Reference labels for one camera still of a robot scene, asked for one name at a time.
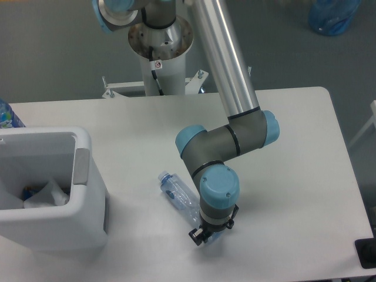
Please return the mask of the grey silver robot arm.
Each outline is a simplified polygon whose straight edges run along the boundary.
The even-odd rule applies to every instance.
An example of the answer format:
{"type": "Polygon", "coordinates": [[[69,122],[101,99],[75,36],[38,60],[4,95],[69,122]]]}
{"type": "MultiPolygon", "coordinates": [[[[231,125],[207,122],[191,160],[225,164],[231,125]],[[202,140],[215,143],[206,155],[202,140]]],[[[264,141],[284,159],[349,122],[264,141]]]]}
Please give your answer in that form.
{"type": "MultiPolygon", "coordinates": [[[[199,226],[190,232],[197,244],[231,229],[238,212],[240,181],[228,160],[275,142],[275,116],[260,108],[243,62],[224,1],[187,1],[200,30],[228,122],[217,129],[201,125],[182,129],[175,144],[199,192],[199,226]]],[[[128,42],[139,57],[147,96],[182,95],[186,91],[186,54],[193,29],[176,12],[175,1],[93,1],[106,33],[127,28],[128,42]]]]}

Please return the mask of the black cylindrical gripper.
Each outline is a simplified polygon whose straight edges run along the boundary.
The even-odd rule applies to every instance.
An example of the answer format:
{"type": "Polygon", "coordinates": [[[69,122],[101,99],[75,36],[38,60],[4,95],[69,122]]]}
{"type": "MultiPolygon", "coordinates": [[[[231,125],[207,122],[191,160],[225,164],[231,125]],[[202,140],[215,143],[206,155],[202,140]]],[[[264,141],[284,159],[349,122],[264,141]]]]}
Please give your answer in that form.
{"type": "Polygon", "coordinates": [[[234,205],[231,216],[222,219],[204,218],[200,216],[201,225],[189,232],[189,237],[197,246],[208,243],[213,233],[221,232],[225,229],[232,229],[234,226],[234,218],[239,211],[238,205],[234,205]]]}

